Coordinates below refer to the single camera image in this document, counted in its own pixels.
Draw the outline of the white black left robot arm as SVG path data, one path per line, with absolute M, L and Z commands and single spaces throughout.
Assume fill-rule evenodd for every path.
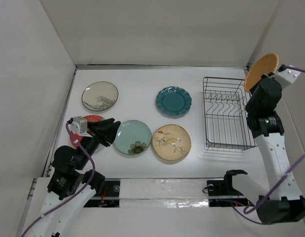
M 56 149 L 51 164 L 54 172 L 39 216 L 23 231 L 23 237 L 64 237 L 90 198 L 103 193 L 105 177 L 96 171 L 91 156 L 100 145 L 113 144 L 120 125 L 114 118 L 88 122 L 73 117 L 66 122 L 66 131 L 77 147 Z

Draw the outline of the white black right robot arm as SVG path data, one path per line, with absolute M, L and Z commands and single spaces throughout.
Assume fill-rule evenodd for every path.
M 282 97 L 282 86 L 271 75 L 261 75 L 257 78 L 247 76 L 244 88 L 251 93 L 245 106 L 246 121 L 263 158 L 269 191 L 265 191 L 244 170 L 227 171 L 223 190 L 228 194 L 238 191 L 244 195 L 253 207 L 245 207 L 243 213 L 256 211 L 264 225 L 298 222 L 305 217 L 305 197 L 292 171 L 305 154 L 293 165 L 289 163 L 284 127 L 275 111 Z

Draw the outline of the dark teal scalloped plate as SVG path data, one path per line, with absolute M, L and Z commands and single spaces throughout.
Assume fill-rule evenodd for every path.
M 158 92 L 155 103 L 164 114 L 178 117 L 185 115 L 190 110 L 192 97 L 183 88 L 169 86 Z

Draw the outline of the light blue flower plate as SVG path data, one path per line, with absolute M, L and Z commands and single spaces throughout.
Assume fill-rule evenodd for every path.
M 119 126 L 114 141 L 116 149 L 130 156 L 143 153 L 150 145 L 152 132 L 143 122 L 138 120 L 128 120 Z

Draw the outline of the orange woven wicker plate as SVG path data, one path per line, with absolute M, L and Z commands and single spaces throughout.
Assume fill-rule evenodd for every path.
M 244 89 L 246 92 L 250 92 L 261 79 L 262 75 L 274 73 L 277 70 L 279 63 L 279 57 L 276 53 L 268 53 L 261 57 L 256 63 L 250 68 L 245 81 Z

